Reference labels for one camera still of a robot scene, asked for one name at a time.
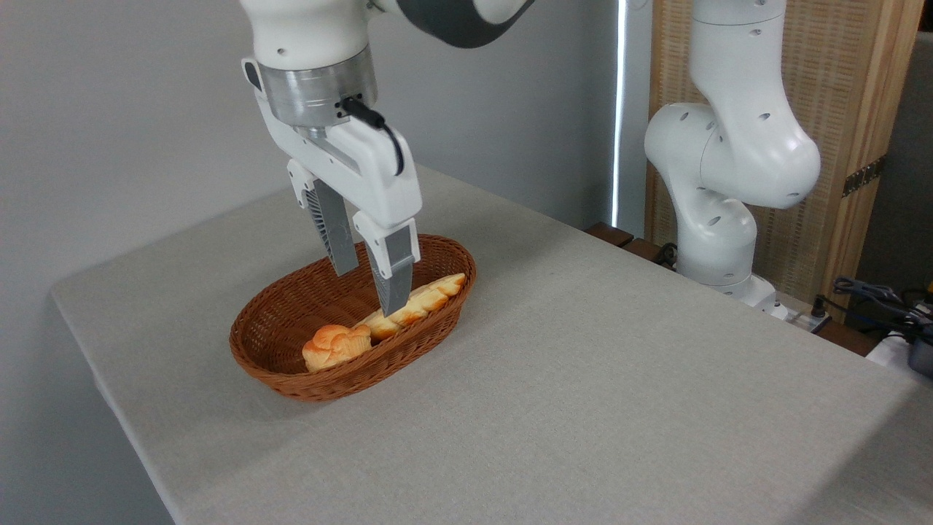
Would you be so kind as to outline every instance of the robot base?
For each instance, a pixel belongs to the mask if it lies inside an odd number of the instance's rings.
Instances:
[[[787,308],[778,302],[774,286],[754,274],[738,284],[710,286],[710,288],[780,320],[787,319]]]

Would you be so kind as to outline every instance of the bread roll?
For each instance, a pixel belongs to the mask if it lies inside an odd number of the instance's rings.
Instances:
[[[454,274],[425,284],[412,291],[408,303],[388,318],[383,315],[382,310],[376,310],[356,326],[369,326],[373,341],[388,339],[406,326],[411,326],[416,320],[441,309],[463,288],[466,280],[465,274]]]
[[[301,349],[309,372],[351,360],[371,348],[369,326],[353,330],[336,324],[322,326]]]

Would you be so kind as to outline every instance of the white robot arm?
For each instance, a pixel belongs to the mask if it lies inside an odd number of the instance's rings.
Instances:
[[[377,94],[369,20],[390,11],[475,48],[502,35],[533,1],[241,0],[255,53],[243,69],[272,138],[292,157],[299,205],[311,211],[338,275],[358,265],[344,199],[359,208],[353,225],[386,315],[408,301],[421,257],[414,216],[422,199],[408,143],[369,108]]]
[[[444,42],[476,48],[534,0],[241,0],[253,26],[246,77],[337,273],[357,266],[344,199],[359,208],[383,311],[403,306],[420,258],[421,193],[404,137],[369,109],[376,82],[367,25],[391,12]],[[819,174],[781,80],[786,0],[694,0],[690,73],[711,106],[676,104],[652,119],[649,159],[674,198],[677,270],[769,310],[752,276],[757,235],[742,205],[790,207]]]
[[[755,219],[742,204],[788,208],[819,177],[816,144],[787,103],[787,0],[694,0],[689,71],[709,101],[665,106],[645,149],[677,216],[677,272],[782,318],[752,275]]]

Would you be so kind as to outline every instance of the white wall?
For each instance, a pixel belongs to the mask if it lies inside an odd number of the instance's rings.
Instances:
[[[421,163],[589,225],[608,203],[614,6],[538,0],[474,51],[382,17],[378,107]],[[0,4],[0,523],[169,522],[49,288],[286,187],[249,51],[232,0]]]
[[[617,225],[629,233],[645,234],[645,186],[648,157],[648,99],[651,90],[651,0],[625,0],[625,47],[622,63],[621,127]]]

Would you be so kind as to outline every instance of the brown wicker basket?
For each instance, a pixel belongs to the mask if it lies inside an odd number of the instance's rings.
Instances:
[[[379,297],[363,243],[359,266],[337,277],[327,258],[269,285],[240,312],[230,327],[230,349],[247,374],[280,394],[302,401],[338,399],[369,388],[425,355],[456,326],[476,280],[469,252],[451,239],[418,235],[421,260],[412,286],[451,274],[466,274],[463,289],[449,303],[372,350],[332,368],[309,373],[301,348],[326,324],[351,327],[379,308]]]

